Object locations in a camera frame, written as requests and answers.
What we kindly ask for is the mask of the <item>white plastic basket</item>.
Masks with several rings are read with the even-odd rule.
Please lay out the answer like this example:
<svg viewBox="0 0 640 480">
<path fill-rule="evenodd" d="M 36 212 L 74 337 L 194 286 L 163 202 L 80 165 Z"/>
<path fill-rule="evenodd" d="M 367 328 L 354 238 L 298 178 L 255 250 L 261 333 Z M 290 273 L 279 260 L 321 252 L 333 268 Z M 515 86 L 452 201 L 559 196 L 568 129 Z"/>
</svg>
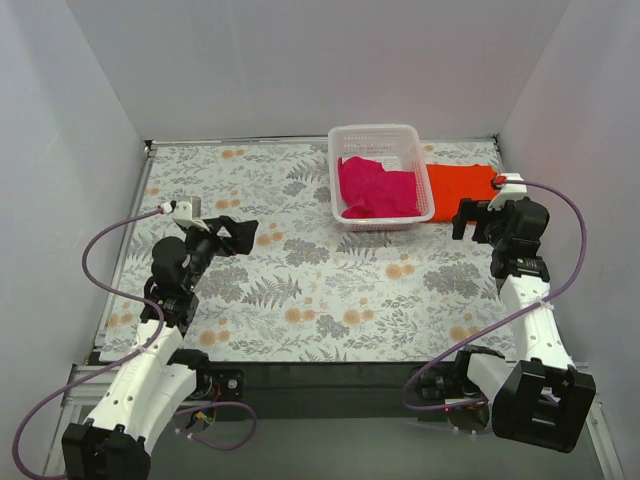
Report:
<svg viewBox="0 0 640 480">
<path fill-rule="evenodd" d="M 347 204 L 342 198 L 339 181 L 339 161 L 353 156 L 380 163 L 387 171 L 407 171 L 415 175 L 416 208 L 411 217 L 347 219 L 343 212 Z M 414 127 L 403 124 L 347 125 L 328 133 L 327 164 L 331 192 L 331 207 L 335 220 L 349 231 L 404 230 L 431 220 L 435 202 L 427 171 L 424 150 Z"/>
</svg>

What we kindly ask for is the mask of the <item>magenta t shirt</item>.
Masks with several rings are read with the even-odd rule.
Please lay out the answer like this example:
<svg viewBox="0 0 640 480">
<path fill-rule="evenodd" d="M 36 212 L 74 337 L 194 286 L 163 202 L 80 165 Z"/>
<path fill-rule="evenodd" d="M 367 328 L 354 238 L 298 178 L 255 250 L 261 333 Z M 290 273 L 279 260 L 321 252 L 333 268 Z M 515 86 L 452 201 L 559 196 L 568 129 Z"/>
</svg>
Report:
<svg viewBox="0 0 640 480">
<path fill-rule="evenodd" d="M 347 219 L 420 216 L 413 172 L 387 171 L 376 161 L 338 159 L 339 187 Z"/>
</svg>

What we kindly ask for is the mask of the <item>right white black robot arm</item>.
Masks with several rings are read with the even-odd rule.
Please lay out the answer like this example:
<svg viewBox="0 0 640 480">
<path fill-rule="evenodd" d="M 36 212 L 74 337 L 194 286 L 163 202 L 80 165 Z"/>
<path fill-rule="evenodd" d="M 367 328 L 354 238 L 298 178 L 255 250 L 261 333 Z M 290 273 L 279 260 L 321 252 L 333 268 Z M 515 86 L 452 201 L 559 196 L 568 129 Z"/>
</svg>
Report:
<svg viewBox="0 0 640 480">
<path fill-rule="evenodd" d="M 469 222 L 473 241 L 493 249 L 490 271 L 507 311 L 527 311 L 511 323 L 517 360 L 510 366 L 496 350 L 467 345 L 453 362 L 421 374 L 415 390 L 442 405 L 459 428 L 490 428 L 500 438 L 569 453 L 596 385 L 567 353 L 546 298 L 550 276 L 538 249 L 548 210 L 527 197 L 497 210 L 487 201 L 463 199 L 452 221 L 454 239 Z"/>
</svg>

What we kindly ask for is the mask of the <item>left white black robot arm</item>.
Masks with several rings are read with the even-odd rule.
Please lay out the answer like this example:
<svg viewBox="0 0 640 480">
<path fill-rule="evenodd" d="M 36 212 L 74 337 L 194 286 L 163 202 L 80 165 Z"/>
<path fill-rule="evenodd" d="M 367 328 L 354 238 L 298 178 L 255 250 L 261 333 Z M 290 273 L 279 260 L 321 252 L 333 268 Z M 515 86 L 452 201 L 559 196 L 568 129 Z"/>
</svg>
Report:
<svg viewBox="0 0 640 480">
<path fill-rule="evenodd" d="M 206 353 L 181 346 L 199 300 L 195 288 L 217 257 L 251 252 L 258 223 L 227 216 L 180 223 L 183 237 L 165 237 L 151 251 L 151 275 L 132 359 L 117 366 L 101 400 L 61 444 L 70 479 L 145 479 L 153 448 L 177 415 L 210 421 L 224 407 L 245 410 L 228 378 L 216 379 Z"/>
</svg>

